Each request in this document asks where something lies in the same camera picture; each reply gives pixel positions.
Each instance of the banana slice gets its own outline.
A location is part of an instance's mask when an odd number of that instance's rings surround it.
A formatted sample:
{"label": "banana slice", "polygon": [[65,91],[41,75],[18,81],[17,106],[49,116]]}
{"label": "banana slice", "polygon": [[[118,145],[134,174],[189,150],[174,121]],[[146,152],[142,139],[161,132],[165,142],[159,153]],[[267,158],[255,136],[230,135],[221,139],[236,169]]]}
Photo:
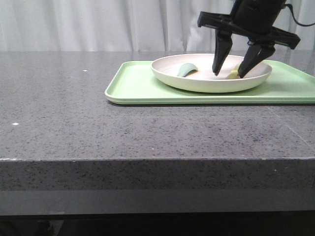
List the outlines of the banana slice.
{"label": "banana slice", "polygon": [[231,71],[231,73],[225,78],[226,80],[235,80],[235,79],[240,79],[240,76],[238,74],[238,68],[240,65],[236,65],[234,69]]}

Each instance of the white bowl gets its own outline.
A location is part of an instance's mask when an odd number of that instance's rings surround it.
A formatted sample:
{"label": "white bowl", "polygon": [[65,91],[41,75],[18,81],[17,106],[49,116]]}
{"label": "white bowl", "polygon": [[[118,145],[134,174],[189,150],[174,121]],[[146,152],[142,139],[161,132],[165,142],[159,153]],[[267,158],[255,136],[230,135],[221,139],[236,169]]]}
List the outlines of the white bowl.
{"label": "white bowl", "polygon": [[[154,75],[163,83],[178,89],[195,92],[236,92],[251,89],[262,84],[270,75],[272,68],[259,63],[244,78],[225,79],[231,70],[243,61],[243,57],[228,55],[218,76],[212,72],[214,54],[182,54],[157,59],[152,62]],[[186,77],[177,73],[184,63],[192,63],[198,71]]]}

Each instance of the mint green tray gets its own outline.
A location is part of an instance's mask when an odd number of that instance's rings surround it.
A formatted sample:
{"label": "mint green tray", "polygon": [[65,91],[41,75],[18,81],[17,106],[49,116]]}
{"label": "mint green tray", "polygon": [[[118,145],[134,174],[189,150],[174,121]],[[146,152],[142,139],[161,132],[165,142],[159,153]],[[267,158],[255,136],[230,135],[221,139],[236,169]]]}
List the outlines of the mint green tray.
{"label": "mint green tray", "polygon": [[117,104],[231,104],[315,103],[315,77],[279,61],[265,60],[273,68],[261,85],[231,93],[190,92],[160,82],[151,71],[152,61],[121,65],[105,95]]}

